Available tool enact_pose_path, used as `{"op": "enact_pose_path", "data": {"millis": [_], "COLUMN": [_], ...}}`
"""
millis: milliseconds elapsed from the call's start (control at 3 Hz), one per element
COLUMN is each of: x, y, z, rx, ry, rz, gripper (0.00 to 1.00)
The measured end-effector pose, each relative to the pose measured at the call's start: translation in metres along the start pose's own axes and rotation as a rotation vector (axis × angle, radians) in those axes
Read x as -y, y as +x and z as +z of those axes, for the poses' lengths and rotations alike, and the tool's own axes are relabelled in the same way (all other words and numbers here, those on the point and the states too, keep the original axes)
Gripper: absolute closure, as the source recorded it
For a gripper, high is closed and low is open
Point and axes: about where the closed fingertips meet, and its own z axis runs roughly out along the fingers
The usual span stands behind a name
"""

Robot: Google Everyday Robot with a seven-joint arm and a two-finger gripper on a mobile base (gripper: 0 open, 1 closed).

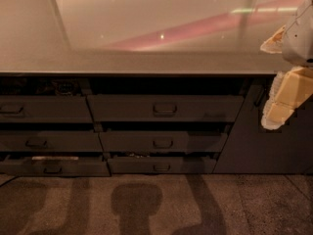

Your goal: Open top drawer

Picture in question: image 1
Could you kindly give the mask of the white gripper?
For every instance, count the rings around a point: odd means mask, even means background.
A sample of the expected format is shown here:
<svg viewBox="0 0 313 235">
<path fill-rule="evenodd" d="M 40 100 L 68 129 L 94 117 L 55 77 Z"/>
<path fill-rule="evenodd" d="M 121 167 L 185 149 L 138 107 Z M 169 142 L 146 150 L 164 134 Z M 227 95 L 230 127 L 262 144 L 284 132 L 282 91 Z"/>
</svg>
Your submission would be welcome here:
<svg viewBox="0 0 313 235">
<path fill-rule="evenodd" d="M 260 46 L 262 52 L 281 54 L 286 27 L 280 27 Z M 295 67 L 279 71 L 273 79 L 269 99 L 263 108 L 261 125 L 267 130 L 280 128 L 309 97 L 313 95 L 313 70 Z"/>
</svg>

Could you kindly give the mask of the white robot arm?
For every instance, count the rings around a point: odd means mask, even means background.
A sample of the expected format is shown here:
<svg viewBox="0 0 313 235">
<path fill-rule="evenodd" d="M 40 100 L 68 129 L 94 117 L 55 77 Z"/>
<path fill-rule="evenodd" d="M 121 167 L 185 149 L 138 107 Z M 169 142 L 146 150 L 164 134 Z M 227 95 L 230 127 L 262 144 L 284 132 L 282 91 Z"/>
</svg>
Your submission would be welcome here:
<svg viewBox="0 0 313 235">
<path fill-rule="evenodd" d="M 260 50 L 281 54 L 293 64 L 291 70 L 277 73 L 263 108 L 261 125 L 276 130 L 313 95 L 313 0 L 305 0 Z"/>
</svg>

